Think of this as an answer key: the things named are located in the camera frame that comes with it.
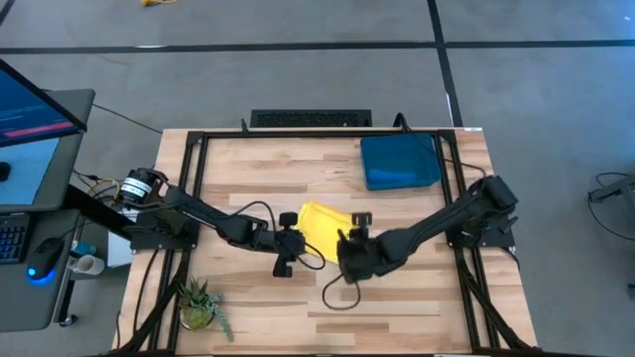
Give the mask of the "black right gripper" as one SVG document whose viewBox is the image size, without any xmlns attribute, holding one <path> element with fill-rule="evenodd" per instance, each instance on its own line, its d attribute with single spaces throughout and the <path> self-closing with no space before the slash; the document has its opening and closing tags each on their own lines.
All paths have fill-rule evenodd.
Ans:
<svg viewBox="0 0 635 357">
<path fill-rule="evenodd" d="M 353 213 L 351 218 L 354 228 L 347 234 L 339 231 L 338 235 L 339 241 L 346 239 L 356 245 L 355 257 L 349 264 L 348 270 L 341 273 L 348 284 L 356 284 L 378 275 L 379 268 L 385 264 L 386 258 L 382 252 L 382 244 L 386 240 L 387 231 L 374 238 L 369 236 L 368 227 L 372 223 L 370 212 Z"/>
</svg>

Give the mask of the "yellow microfiber towel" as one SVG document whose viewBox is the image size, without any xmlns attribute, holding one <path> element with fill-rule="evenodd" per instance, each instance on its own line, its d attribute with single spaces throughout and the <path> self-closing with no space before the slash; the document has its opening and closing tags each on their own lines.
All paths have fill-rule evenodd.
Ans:
<svg viewBox="0 0 635 357">
<path fill-rule="evenodd" d="M 311 201 L 304 203 L 296 229 L 305 237 L 307 252 L 337 263 L 338 232 L 347 234 L 354 228 L 350 214 L 335 211 L 325 205 Z"/>
</svg>

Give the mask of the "potted green succulent plant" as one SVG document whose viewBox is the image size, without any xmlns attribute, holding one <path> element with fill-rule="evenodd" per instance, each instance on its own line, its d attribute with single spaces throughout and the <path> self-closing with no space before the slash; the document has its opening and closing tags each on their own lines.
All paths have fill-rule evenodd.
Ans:
<svg viewBox="0 0 635 357">
<path fill-rule="evenodd" d="M 195 278 L 179 286 L 180 324 L 187 330 L 200 331 L 216 321 L 227 340 L 233 342 L 234 333 L 223 306 L 225 296 L 209 293 L 207 286 L 208 281 L 201 283 Z"/>
</svg>

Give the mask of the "folded dark teal cloth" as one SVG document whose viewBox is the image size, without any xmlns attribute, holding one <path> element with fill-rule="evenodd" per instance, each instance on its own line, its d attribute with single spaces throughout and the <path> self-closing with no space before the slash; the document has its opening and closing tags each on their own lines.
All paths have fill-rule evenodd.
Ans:
<svg viewBox="0 0 635 357">
<path fill-rule="evenodd" d="M 364 137 L 360 140 L 360 157 L 368 190 L 426 187 L 442 178 L 434 140 L 430 134 Z M 414 173 L 416 179 L 400 184 L 371 185 L 366 181 L 366 175 L 371 169 Z"/>
</svg>

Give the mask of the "white box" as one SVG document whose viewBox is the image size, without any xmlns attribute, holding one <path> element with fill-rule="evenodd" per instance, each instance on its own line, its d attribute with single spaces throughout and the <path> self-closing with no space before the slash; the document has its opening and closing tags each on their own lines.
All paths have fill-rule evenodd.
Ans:
<svg viewBox="0 0 635 357">
<path fill-rule="evenodd" d="M 107 242 L 106 265 L 108 268 L 118 268 L 132 263 L 133 250 L 128 239 L 109 231 Z"/>
</svg>

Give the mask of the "black metal beam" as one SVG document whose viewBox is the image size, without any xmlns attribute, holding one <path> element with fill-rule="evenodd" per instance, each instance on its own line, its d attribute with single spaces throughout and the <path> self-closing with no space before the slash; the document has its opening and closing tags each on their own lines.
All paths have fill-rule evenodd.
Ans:
<svg viewBox="0 0 635 357">
<path fill-rule="evenodd" d="M 135 222 L 71 184 L 67 186 L 63 196 L 62 209 L 77 209 L 92 222 L 123 239 L 131 240 L 131 235 L 125 228 L 135 225 Z"/>
</svg>

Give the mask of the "white mug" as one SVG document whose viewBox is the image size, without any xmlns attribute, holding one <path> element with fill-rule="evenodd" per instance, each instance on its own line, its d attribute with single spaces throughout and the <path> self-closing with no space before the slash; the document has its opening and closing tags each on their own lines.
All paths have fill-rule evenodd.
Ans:
<svg viewBox="0 0 635 357">
<path fill-rule="evenodd" d="M 67 268 L 76 274 L 98 276 L 105 270 L 105 262 L 93 255 L 71 258 Z"/>
</svg>

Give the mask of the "black computer mouse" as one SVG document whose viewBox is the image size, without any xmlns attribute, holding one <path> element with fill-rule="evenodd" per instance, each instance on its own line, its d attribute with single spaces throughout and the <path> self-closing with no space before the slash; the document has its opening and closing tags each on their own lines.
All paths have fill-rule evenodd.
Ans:
<svg viewBox="0 0 635 357">
<path fill-rule="evenodd" d="M 59 237 L 45 239 L 29 256 L 28 281 L 33 285 L 46 285 L 56 274 L 56 264 L 64 249 L 64 240 Z"/>
</svg>

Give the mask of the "grey computer desk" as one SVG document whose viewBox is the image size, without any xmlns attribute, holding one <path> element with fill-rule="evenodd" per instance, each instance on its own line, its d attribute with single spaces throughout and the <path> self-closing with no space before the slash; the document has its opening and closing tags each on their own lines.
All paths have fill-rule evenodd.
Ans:
<svg viewBox="0 0 635 357">
<path fill-rule="evenodd" d="M 25 260 L 20 264 L 0 265 L 0 332 L 39 330 L 57 322 L 73 323 L 67 314 L 66 263 L 73 233 L 82 214 L 77 209 L 62 209 L 83 136 L 75 134 L 58 140 L 49 166 L 31 203 L 4 204 L 0 215 L 29 213 L 31 236 Z M 63 239 L 63 251 L 56 264 L 54 279 L 46 285 L 33 285 L 27 278 L 29 256 L 48 238 Z"/>
</svg>

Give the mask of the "black backlit keyboard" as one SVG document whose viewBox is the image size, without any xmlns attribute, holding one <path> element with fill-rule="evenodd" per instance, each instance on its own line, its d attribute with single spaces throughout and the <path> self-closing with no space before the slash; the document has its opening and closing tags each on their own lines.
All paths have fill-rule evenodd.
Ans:
<svg viewBox="0 0 635 357">
<path fill-rule="evenodd" d="M 0 215 L 0 265 L 20 264 L 25 260 L 31 236 L 31 215 Z"/>
</svg>

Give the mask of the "black computer monitor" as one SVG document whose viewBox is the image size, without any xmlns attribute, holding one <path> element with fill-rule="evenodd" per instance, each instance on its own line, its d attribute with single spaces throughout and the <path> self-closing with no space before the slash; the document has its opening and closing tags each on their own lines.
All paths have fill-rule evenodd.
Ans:
<svg viewBox="0 0 635 357">
<path fill-rule="evenodd" d="M 83 133 L 87 125 L 0 59 L 0 147 Z"/>
</svg>

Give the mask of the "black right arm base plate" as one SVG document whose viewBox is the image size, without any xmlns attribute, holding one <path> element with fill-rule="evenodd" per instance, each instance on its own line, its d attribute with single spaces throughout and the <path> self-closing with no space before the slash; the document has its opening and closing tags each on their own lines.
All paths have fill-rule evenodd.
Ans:
<svg viewBox="0 0 635 357">
<path fill-rule="evenodd" d="M 497 215 L 469 220 L 450 228 L 447 243 L 450 247 L 468 249 L 513 247 L 515 241 L 512 226 L 518 219 L 518 216 Z"/>
</svg>

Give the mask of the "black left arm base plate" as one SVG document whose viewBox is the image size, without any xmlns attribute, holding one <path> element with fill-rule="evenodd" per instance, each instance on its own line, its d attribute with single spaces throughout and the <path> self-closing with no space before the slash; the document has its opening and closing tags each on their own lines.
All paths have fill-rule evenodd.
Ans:
<svg viewBox="0 0 635 357">
<path fill-rule="evenodd" d="M 189 250 L 197 246 L 199 223 L 172 210 L 146 211 L 124 230 L 133 250 Z"/>
</svg>

